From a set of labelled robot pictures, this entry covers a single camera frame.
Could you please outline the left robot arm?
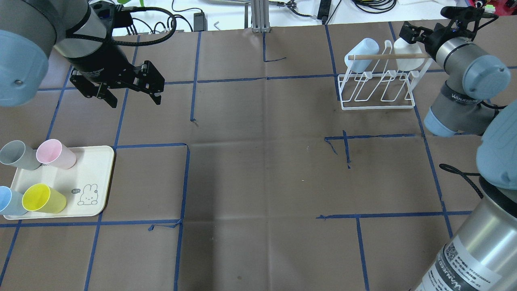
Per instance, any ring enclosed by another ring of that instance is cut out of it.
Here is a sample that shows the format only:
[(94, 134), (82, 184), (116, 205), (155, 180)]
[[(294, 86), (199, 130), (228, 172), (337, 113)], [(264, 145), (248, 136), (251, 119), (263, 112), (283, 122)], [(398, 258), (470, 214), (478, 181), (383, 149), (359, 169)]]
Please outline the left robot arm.
[(130, 26), (131, 13), (160, 11), (158, 7), (125, 7), (87, 0), (2, 0), (1, 106), (30, 102), (48, 72), (52, 50), (72, 65), (69, 80), (86, 98), (118, 105), (111, 89), (130, 89), (161, 103), (164, 77), (151, 61), (131, 64), (121, 46), (150, 46), (172, 37), (173, 28), (159, 39), (116, 41), (115, 28)]

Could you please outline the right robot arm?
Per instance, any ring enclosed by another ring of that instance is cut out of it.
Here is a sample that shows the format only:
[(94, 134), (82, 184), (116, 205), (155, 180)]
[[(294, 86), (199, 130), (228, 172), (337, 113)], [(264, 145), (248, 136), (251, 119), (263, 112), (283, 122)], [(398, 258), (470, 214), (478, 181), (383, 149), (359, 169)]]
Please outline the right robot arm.
[(448, 78), (424, 123), (440, 137), (477, 135), (473, 146), (479, 202), (443, 245), (414, 291), (515, 291), (516, 102), (498, 108), (490, 99), (509, 85), (507, 66), (458, 26), (417, 27), (405, 22), (399, 36), (420, 42)]

